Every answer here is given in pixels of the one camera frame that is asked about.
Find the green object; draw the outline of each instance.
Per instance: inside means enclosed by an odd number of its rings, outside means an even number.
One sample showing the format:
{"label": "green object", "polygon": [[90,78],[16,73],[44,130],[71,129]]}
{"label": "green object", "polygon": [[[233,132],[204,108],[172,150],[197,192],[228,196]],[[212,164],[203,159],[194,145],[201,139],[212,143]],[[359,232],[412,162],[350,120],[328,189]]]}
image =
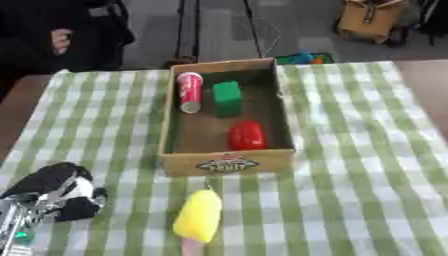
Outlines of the green object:
{"label": "green object", "polygon": [[34,231],[29,230],[27,232],[17,232],[14,237],[14,242],[20,245],[30,245],[34,240]]}
{"label": "green object", "polygon": [[213,86],[213,100],[217,117],[231,117],[241,114],[241,90],[238,82],[226,82]]}
{"label": "green object", "polygon": [[305,53],[299,52],[287,56],[275,57],[277,65],[307,65],[311,64],[313,59],[321,58],[322,64],[334,63],[333,57],[327,52]]}

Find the green cube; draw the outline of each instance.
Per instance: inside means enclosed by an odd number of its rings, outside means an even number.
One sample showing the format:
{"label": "green cube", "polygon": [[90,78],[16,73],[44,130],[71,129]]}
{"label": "green cube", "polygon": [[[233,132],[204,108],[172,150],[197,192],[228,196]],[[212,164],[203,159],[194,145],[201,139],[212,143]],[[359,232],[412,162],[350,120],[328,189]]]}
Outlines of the green cube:
{"label": "green cube", "polygon": [[238,82],[213,85],[213,100],[217,117],[232,117],[241,114],[241,90]]}

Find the floor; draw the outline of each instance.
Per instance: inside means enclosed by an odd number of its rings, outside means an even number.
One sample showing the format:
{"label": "floor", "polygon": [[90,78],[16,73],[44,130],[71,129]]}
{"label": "floor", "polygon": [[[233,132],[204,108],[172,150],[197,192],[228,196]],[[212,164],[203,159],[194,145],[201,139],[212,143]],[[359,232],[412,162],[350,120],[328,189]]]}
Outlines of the floor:
{"label": "floor", "polygon": [[[125,1],[137,40],[126,49],[124,68],[160,68],[175,54],[180,0]],[[448,37],[430,46],[426,36],[412,33],[399,49],[339,38],[331,26],[341,13],[341,2],[249,0],[263,56],[326,51],[338,62],[448,58]],[[181,55],[191,54],[195,42],[195,0],[185,3]],[[201,0],[200,14],[200,61],[258,57],[243,0]]]}

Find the checkered tablecloth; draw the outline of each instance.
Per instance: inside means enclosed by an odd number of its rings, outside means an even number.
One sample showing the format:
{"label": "checkered tablecloth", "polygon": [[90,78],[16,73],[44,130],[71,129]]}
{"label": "checkered tablecloth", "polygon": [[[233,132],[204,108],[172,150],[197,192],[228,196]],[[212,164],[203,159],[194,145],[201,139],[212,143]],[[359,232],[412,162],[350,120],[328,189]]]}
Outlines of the checkered tablecloth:
{"label": "checkered tablecloth", "polygon": [[[390,62],[277,67],[295,169],[214,177],[224,203],[200,255],[447,255],[448,151]],[[181,254],[171,226],[204,177],[156,168],[167,71],[58,73],[3,164],[6,187],[52,162],[86,166],[110,204],[43,224],[39,255]]]}

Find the yellow sponge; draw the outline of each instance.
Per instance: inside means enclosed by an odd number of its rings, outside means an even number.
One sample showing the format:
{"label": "yellow sponge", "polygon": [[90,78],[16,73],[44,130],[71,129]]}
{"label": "yellow sponge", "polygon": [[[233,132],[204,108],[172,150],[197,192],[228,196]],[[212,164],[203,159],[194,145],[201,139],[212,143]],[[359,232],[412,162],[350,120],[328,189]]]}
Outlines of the yellow sponge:
{"label": "yellow sponge", "polygon": [[213,190],[194,192],[182,207],[174,222],[179,236],[209,243],[218,229],[222,201]]}

